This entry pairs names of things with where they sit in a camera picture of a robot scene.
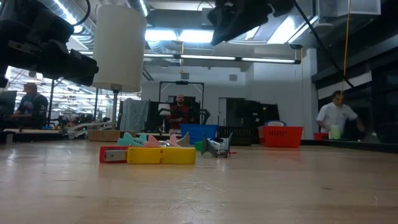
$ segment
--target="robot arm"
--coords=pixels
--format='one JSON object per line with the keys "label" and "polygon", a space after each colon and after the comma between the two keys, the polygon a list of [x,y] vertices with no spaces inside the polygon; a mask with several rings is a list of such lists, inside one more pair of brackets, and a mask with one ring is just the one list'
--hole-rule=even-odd
{"label": "robot arm", "polygon": [[69,52],[66,46],[73,25],[38,0],[7,0],[0,12],[0,88],[7,85],[8,66],[40,72],[45,78],[92,84],[99,69],[96,61],[76,50]]}
{"label": "robot arm", "polygon": [[292,10],[295,0],[216,0],[207,18],[214,25],[212,45],[229,41],[268,22],[268,14],[282,16]]}

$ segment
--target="computer monitor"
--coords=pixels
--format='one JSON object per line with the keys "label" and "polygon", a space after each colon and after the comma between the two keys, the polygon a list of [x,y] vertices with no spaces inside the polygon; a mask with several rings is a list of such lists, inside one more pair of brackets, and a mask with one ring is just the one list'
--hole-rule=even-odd
{"label": "computer monitor", "polygon": [[3,91],[0,93],[0,116],[14,114],[17,91]]}

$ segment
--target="cardboard box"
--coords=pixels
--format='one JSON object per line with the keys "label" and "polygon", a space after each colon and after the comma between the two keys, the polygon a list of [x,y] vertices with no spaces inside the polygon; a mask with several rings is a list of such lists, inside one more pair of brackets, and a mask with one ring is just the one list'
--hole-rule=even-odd
{"label": "cardboard box", "polygon": [[119,131],[119,130],[88,130],[89,141],[117,142],[123,137],[124,133],[130,133],[132,137],[136,137],[135,131]]}

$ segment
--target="blue bin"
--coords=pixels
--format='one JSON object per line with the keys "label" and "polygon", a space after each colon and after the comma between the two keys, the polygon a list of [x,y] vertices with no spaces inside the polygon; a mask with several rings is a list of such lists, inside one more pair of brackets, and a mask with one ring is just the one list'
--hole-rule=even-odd
{"label": "blue bin", "polygon": [[218,125],[215,124],[180,124],[181,136],[185,136],[189,132],[189,144],[193,145],[195,142],[203,140],[203,134],[206,138],[211,140],[216,139]]}

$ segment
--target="white cylinder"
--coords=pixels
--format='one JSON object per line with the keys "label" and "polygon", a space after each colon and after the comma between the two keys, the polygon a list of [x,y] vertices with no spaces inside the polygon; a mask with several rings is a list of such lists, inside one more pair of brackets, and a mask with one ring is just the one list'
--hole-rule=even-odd
{"label": "white cylinder", "polygon": [[145,17],[131,8],[100,7],[93,54],[99,72],[94,87],[128,93],[141,90],[146,27]]}

